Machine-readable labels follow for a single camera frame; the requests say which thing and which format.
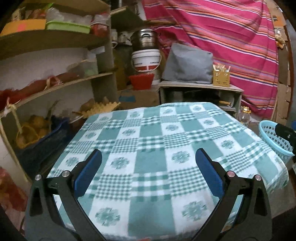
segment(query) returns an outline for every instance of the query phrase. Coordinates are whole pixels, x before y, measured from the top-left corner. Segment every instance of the green plastic basket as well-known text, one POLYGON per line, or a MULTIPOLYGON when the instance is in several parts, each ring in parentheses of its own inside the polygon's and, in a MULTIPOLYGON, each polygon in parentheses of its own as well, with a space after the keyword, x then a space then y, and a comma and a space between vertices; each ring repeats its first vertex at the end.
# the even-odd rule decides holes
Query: green plastic basket
POLYGON ((89 34, 91 28, 87 25, 77 24, 77 23, 68 23, 60 21, 49 21, 46 23, 46 29, 48 30, 64 30, 64 31, 73 31, 89 34))

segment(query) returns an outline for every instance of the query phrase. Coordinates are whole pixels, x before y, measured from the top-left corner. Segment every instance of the gray cloth cover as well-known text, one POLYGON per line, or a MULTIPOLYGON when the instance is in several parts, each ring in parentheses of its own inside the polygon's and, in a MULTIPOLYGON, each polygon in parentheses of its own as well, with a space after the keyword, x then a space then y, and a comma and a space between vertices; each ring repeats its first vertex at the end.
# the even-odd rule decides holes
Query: gray cloth cover
POLYGON ((211 84, 213 54, 198 48, 174 43, 162 78, 168 81, 211 84))

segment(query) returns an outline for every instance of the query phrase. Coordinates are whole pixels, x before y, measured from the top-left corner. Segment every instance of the silver bolt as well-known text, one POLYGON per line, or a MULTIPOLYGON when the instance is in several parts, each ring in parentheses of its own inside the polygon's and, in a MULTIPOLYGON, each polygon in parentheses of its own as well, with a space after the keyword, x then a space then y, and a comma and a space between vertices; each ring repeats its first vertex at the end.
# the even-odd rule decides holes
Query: silver bolt
POLYGON ((260 175, 255 175, 255 179, 256 179, 257 181, 261 181, 261 180, 262 180, 262 177, 261 177, 260 175))
POLYGON ((67 176, 69 176, 70 175, 70 172, 69 171, 63 171, 62 172, 62 176, 63 177, 67 177, 67 176))
POLYGON ((234 176, 235 176, 235 173, 234 173, 233 171, 228 171, 228 172, 227 172, 227 175, 228 175, 229 177, 234 177, 234 176))
POLYGON ((36 181, 39 181, 39 180, 41 179, 41 177, 42 177, 42 176, 41 176, 40 174, 38 174, 38 175, 36 175, 35 180, 36 180, 36 181))

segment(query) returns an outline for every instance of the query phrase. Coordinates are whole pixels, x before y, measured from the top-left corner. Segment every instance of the egg tray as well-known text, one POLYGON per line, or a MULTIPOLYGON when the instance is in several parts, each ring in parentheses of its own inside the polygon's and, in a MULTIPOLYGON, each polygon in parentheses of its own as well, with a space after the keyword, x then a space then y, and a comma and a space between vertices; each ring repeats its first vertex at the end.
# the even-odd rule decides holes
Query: egg tray
POLYGON ((116 110, 121 103, 116 102, 109 102, 107 104, 103 103, 95 103, 93 107, 88 111, 79 111, 78 113, 83 115, 83 119, 86 119, 92 115, 100 114, 100 113, 106 113, 111 112, 113 110, 116 110))

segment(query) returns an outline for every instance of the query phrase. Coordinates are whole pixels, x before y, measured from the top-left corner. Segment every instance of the green and white tablecloth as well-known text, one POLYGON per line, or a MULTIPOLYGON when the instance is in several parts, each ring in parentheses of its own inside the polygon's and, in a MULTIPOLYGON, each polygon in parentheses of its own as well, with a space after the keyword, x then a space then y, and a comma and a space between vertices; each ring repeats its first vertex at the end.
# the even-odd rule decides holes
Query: green and white tablecloth
MULTIPOLYGON (((254 132, 212 103, 169 103, 91 116, 61 154, 49 177, 72 170, 94 150, 102 165, 79 198, 110 240, 181 239, 193 235, 213 211, 214 197, 195 162, 203 148, 238 176, 260 174, 267 192, 281 188, 288 172, 254 132)), ((56 203, 69 224, 59 196, 56 203)), ((233 221, 241 197, 233 208, 233 221)))

